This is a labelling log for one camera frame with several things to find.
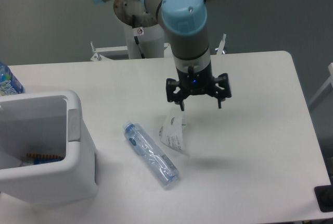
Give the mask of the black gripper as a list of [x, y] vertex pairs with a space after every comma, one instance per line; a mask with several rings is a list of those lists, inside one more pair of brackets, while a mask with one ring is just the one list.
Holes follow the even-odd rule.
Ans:
[[166, 97], [168, 102], [179, 105], [181, 111], [185, 110], [184, 100], [190, 95], [207, 94], [217, 99], [218, 108], [222, 102], [232, 97], [228, 74], [223, 73], [218, 77], [212, 74], [211, 63], [200, 71], [194, 71], [192, 66], [187, 71], [176, 69], [179, 81], [172, 78], [166, 80]]

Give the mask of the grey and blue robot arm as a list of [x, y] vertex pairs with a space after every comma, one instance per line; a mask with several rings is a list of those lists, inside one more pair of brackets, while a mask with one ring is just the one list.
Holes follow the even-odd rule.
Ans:
[[[93, 0], [105, 3], [111, 0]], [[136, 0], [167, 34], [178, 79], [166, 80], [169, 102], [183, 106], [194, 95], [209, 95], [219, 103], [231, 97], [228, 75], [214, 77], [209, 52], [206, 2], [210, 0]]]

